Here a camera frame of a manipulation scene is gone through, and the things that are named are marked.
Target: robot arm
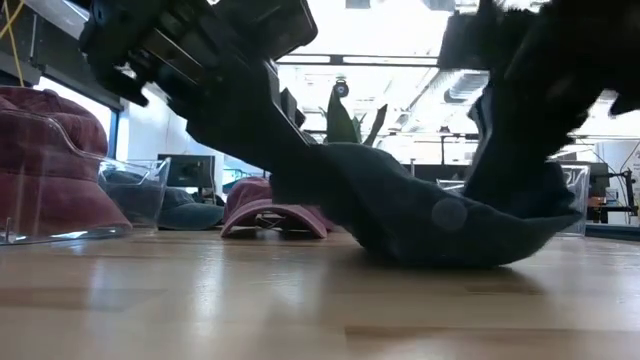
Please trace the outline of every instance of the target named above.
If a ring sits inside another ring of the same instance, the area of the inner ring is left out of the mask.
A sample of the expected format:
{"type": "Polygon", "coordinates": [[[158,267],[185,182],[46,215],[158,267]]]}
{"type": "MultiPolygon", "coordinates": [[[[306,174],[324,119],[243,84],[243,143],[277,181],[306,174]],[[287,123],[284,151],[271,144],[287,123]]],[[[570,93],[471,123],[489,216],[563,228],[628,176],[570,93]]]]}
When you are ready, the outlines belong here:
{"type": "Polygon", "coordinates": [[[145,106],[142,88],[157,84],[196,141],[267,171],[303,156],[295,99],[280,93],[274,60],[317,35],[306,0],[93,0],[88,9],[80,49],[107,90],[145,106]]]}

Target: transparent container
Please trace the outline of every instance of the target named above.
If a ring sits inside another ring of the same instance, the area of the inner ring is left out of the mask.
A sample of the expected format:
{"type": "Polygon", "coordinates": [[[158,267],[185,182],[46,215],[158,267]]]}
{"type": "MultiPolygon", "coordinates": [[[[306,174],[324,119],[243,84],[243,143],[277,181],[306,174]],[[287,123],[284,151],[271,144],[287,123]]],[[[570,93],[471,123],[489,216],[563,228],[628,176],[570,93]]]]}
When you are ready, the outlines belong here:
{"type": "MultiPolygon", "coordinates": [[[[562,165],[567,189],[575,195],[575,200],[571,207],[583,214],[582,220],[573,224],[564,231],[558,233],[558,236],[578,236],[584,237],[587,228],[587,205],[589,200],[589,166],[588,165],[562,165]]],[[[462,180],[437,180],[440,188],[462,193],[464,189],[464,181],[462,180]]]]}
{"type": "Polygon", "coordinates": [[[0,110],[0,245],[157,230],[169,160],[106,158],[102,125],[52,117],[0,110]]]}

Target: wooden table surface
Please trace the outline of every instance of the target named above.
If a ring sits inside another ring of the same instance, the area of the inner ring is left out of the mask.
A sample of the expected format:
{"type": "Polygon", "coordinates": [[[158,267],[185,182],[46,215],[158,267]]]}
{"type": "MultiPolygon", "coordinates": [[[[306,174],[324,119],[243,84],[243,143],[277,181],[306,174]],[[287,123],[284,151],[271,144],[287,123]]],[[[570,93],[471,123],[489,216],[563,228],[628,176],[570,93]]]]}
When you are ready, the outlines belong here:
{"type": "Polygon", "coordinates": [[[497,271],[217,233],[0,248],[0,359],[640,359],[640,247],[556,239],[497,271]]]}

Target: wall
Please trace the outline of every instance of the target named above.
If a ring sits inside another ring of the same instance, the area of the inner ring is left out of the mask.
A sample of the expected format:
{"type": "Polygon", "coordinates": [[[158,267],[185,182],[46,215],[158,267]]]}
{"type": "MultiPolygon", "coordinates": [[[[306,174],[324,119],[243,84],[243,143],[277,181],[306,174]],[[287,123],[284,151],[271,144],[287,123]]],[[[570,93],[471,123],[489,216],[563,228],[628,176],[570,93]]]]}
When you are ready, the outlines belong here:
{"type": "MultiPolygon", "coordinates": [[[[636,178],[634,184],[636,204],[640,201],[640,146],[638,143],[639,141],[607,141],[596,146],[598,155],[613,168],[613,171],[617,173],[627,168],[633,171],[633,176],[636,178]]],[[[624,182],[620,184],[616,178],[610,180],[610,187],[616,189],[620,197],[623,196],[622,185],[624,182]]],[[[609,223],[611,224],[625,224],[626,222],[627,217],[624,213],[609,214],[609,223]]],[[[637,223],[637,219],[632,219],[632,223],[637,223]]]]}
{"type": "Polygon", "coordinates": [[[149,160],[158,154],[213,155],[216,192],[221,193],[224,154],[194,141],[185,130],[187,121],[174,114],[162,96],[148,89],[143,94],[149,99],[147,107],[127,102],[120,115],[116,159],[149,160]]]}

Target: green leaf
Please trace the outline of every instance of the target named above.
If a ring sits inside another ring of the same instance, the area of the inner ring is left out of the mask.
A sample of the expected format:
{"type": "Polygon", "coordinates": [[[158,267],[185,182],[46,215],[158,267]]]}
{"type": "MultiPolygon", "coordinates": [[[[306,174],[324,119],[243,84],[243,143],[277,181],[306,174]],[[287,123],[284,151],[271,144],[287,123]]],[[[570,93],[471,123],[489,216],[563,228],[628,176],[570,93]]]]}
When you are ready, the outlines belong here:
{"type": "Polygon", "coordinates": [[[335,91],[331,92],[327,108],[327,141],[359,143],[351,117],[335,91]]]}
{"type": "Polygon", "coordinates": [[[360,120],[358,120],[357,117],[353,117],[353,128],[356,129],[356,137],[358,138],[358,144],[360,144],[362,142],[362,133],[360,130],[360,120]]]}
{"type": "Polygon", "coordinates": [[[373,127],[371,128],[371,132],[367,139],[364,141],[364,145],[373,146],[373,142],[376,141],[376,137],[382,129],[382,125],[384,125],[384,120],[387,117],[387,105],[378,109],[378,113],[376,114],[376,120],[373,122],[373,127]]]}

